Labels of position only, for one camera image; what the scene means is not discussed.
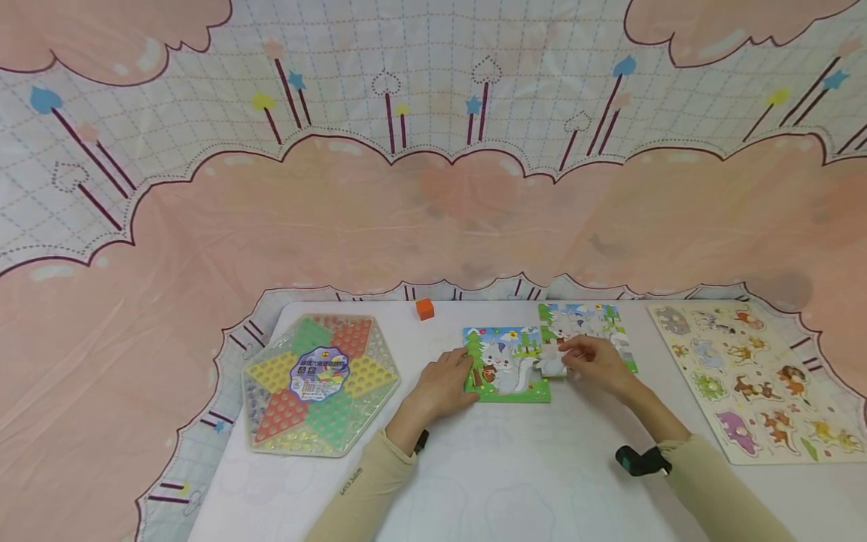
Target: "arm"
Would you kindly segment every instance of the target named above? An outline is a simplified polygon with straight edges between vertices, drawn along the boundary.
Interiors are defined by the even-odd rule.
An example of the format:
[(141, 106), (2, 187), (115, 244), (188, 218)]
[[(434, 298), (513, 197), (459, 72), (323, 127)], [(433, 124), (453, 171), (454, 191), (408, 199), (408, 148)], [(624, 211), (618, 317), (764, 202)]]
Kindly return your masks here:
[(364, 447), (337, 495), (316, 520), (307, 542), (369, 542), (385, 519), (397, 493), (413, 472), (415, 443), (432, 421), (463, 410), (479, 399), (465, 394), (464, 381), (473, 359), (466, 349), (443, 352), (421, 371), (383, 431)]
[(561, 345), (563, 363), (611, 393), (629, 408), (672, 465), (668, 485), (713, 542), (756, 540), (792, 542), (795, 538), (734, 475), (723, 456), (691, 434), (668, 407), (630, 373), (608, 341), (578, 336)]

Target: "small orange cube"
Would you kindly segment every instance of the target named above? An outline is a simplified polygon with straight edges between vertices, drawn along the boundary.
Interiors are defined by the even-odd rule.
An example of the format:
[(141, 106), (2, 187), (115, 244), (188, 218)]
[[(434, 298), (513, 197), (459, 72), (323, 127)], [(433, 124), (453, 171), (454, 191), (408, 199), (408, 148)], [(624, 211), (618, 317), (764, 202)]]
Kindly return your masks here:
[(434, 317), (434, 304), (426, 297), (415, 302), (415, 310), (419, 313), (421, 320)]

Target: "cloud pattern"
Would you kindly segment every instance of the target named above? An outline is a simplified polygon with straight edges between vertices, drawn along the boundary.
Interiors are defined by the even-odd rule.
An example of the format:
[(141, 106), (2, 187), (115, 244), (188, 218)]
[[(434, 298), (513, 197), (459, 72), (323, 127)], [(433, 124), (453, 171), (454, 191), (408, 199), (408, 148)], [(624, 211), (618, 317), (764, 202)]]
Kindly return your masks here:
[(6, 0), (0, 69), (37, 72), (58, 61), (96, 82), (135, 85), (162, 73), (169, 49), (205, 51), (210, 27), (230, 15), (230, 0), (84, 0), (74, 10), (51, 0)]
[(313, 137), (284, 162), (213, 156), (192, 182), (156, 186), (140, 203), (136, 246), (0, 280), (0, 349), (29, 360), (0, 366), (0, 412), (14, 413), (0, 429), (0, 486), (12, 489), (0, 493), (0, 538), (33, 526), (40, 539), (133, 529), (133, 498), (172, 452), (163, 443), (211, 396), (206, 353), (279, 286), (357, 295), (401, 280), (474, 289), (567, 272), (675, 291), (746, 279), (824, 330), (839, 375), (867, 393), (856, 317), (867, 302), (864, 159), (823, 158), (813, 136), (780, 136), (727, 160), (648, 150), (553, 185), (498, 151), (390, 166), (356, 141)]
[(725, 2), (723, 0), (632, 0), (626, 33), (643, 45), (668, 43), (678, 68), (718, 62), (748, 42), (781, 46), (813, 22), (847, 10), (857, 0)]

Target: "hand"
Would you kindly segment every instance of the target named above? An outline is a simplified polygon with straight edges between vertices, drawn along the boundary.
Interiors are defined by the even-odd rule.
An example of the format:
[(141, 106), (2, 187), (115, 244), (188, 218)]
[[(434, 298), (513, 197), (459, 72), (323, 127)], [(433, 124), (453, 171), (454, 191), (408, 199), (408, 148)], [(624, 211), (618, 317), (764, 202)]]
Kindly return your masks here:
[(456, 414), (479, 400), (479, 394), (464, 393), (464, 382), (472, 365), (473, 358), (466, 354), (466, 348), (457, 348), (443, 352), (439, 360), (428, 363), (421, 371), (415, 389), (385, 428), (385, 435), (404, 454), (413, 452), (427, 424)]
[(464, 393), (464, 382), (472, 365), (473, 358), (466, 353), (466, 348), (443, 352), (439, 360), (428, 363), (421, 371), (415, 389), (405, 402), (428, 422), (457, 414), (479, 400), (479, 394)]
[(612, 394), (620, 402), (625, 402), (644, 389), (642, 381), (629, 372), (614, 345), (605, 339), (574, 336), (561, 344), (560, 350), (568, 350), (563, 356), (563, 365)]

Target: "left hand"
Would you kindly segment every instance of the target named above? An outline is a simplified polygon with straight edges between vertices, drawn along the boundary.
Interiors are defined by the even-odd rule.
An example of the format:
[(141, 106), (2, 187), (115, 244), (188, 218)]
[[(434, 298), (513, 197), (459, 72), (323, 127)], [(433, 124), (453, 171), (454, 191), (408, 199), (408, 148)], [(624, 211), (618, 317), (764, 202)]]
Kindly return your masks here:
[(479, 394), (464, 393), (464, 382), (473, 365), (466, 348), (443, 352), (421, 371), (419, 382), (404, 402), (429, 422), (459, 413), (479, 400)]

